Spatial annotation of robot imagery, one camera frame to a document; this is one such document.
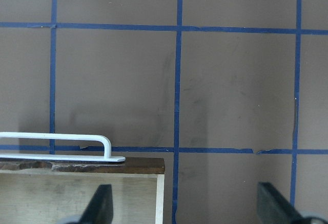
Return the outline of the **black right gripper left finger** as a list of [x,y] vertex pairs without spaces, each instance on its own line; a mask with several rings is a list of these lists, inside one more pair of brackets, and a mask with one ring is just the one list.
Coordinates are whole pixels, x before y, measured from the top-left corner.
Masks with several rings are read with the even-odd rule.
[[113,217],[112,186],[99,185],[81,216],[68,216],[60,223],[112,223]]

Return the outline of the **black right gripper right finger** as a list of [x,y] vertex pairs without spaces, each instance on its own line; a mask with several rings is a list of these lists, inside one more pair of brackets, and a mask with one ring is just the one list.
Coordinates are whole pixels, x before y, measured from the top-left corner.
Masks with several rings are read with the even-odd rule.
[[327,223],[321,217],[301,215],[269,182],[257,185],[257,216],[265,224]]

